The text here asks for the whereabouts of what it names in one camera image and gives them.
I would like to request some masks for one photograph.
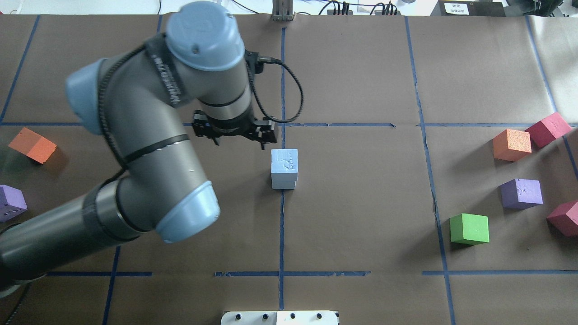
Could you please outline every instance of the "black cable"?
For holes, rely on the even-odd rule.
[[[383,2],[379,2],[378,4],[376,4],[375,6],[373,6],[373,8],[371,9],[371,12],[369,13],[369,15],[373,15],[373,11],[377,8],[377,6],[381,5],[383,7],[383,10],[381,11],[381,14],[383,15],[386,12],[386,4]]]
[[[334,0],[318,0],[323,2],[333,2]],[[374,5],[363,5],[361,3],[350,3],[351,6],[359,6],[359,7],[373,7]]]
[[[10,315],[8,316],[6,321],[4,322],[4,325],[9,325],[12,322],[12,320],[14,319],[14,317],[16,316],[18,311],[20,310],[20,305],[22,305],[22,302],[24,301],[24,299],[26,299],[26,295],[28,294],[28,290],[30,290],[30,283],[27,284],[26,287],[24,287],[24,291],[22,292],[20,299],[18,299],[16,306],[14,307],[14,309],[12,309],[12,313],[10,313]]]
[[[275,116],[271,116],[271,115],[267,114],[267,112],[263,108],[263,104],[261,103],[259,96],[257,95],[257,90],[255,89],[255,75],[253,75],[251,69],[249,68],[249,65],[247,65],[247,72],[249,74],[249,85],[251,87],[251,91],[253,92],[253,95],[255,95],[255,101],[257,102],[257,105],[259,106],[261,113],[263,113],[263,115],[268,120],[271,120],[271,121],[277,122],[277,123],[293,122],[294,120],[296,120],[299,117],[299,115],[301,115],[301,111],[303,110],[303,87],[301,87],[301,83],[299,82],[299,79],[297,79],[297,77],[295,76],[293,71],[291,71],[291,69],[284,62],[282,62],[281,60],[278,60],[276,58],[267,57],[266,59],[267,59],[267,61],[261,61],[261,62],[266,63],[266,64],[278,64],[278,65],[282,66],[283,68],[285,68],[285,70],[287,70],[287,72],[289,72],[291,77],[293,77],[293,80],[295,80],[297,87],[299,87],[299,93],[301,94],[301,103],[299,104],[299,110],[297,111],[297,114],[295,114],[295,116],[293,116],[290,119],[282,120],[282,119],[276,118]]]
[[[110,67],[110,69],[106,72],[106,74],[102,78],[100,84],[98,85],[98,118],[100,120],[101,132],[102,132],[102,135],[105,137],[106,143],[110,147],[110,150],[112,151],[116,161],[118,161],[118,164],[120,164],[120,166],[124,170],[127,169],[127,165],[124,162],[124,159],[121,156],[120,152],[118,151],[118,148],[116,148],[114,141],[112,140],[112,136],[110,134],[110,129],[109,129],[109,124],[108,124],[108,121],[107,121],[106,115],[105,115],[105,103],[104,103],[105,93],[106,93],[106,88],[108,87],[108,84],[109,84],[113,74],[115,73],[115,71],[118,70],[128,60],[130,60],[130,58],[137,55],[138,53],[140,53],[144,49],[145,49],[145,46],[141,45],[141,46],[137,47],[136,49],[134,49],[132,52],[125,55],[120,60],[118,60],[112,67]]]
[[[240,7],[243,7],[243,8],[245,8],[245,9],[249,10],[250,12],[253,12],[253,13],[258,13],[258,12],[256,12],[256,11],[255,11],[255,10],[253,10],[253,9],[249,9],[249,8],[247,8],[247,7],[243,6],[243,5],[242,5],[242,4],[240,4],[239,2],[236,2],[235,0],[231,0],[231,1],[232,1],[232,2],[234,2],[234,3],[236,3],[238,6],[240,6]]]
[[[337,1],[335,1],[335,0],[332,0],[332,1],[327,2],[327,4],[326,4],[325,6],[323,6],[323,8],[321,8],[321,11],[319,11],[319,14],[322,14],[322,13],[323,13],[323,10],[324,10],[325,8],[327,8],[327,6],[329,6],[330,4],[333,4],[333,13],[335,14],[335,4],[336,4],[336,3],[339,4],[339,3],[338,3]]]

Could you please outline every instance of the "orange foam block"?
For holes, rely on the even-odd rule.
[[[55,144],[27,128],[23,128],[8,146],[41,164],[56,150]]]
[[[518,161],[532,153],[530,133],[506,129],[494,140],[494,158],[508,161]]]

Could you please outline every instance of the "red foam block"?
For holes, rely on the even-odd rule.
[[[566,237],[578,236],[578,201],[558,205],[546,219]]]
[[[570,132],[572,128],[562,116],[556,112],[540,120],[540,122],[529,127],[526,132],[530,133],[530,138],[539,148],[546,146],[550,142],[560,138]]]

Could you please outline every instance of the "black device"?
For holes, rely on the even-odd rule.
[[[521,15],[531,14],[542,17],[565,17],[559,8],[564,0],[507,0],[506,2],[509,6],[506,8],[516,8]],[[578,1],[573,0],[572,3],[574,5],[578,3]]]
[[[438,1],[430,16],[506,17],[499,2]]]

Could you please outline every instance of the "purple foam block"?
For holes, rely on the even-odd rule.
[[[538,180],[513,179],[500,186],[500,189],[504,208],[522,210],[543,203]]]
[[[21,190],[0,185],[0,222],[6,222],[16,217],[27,208]]]

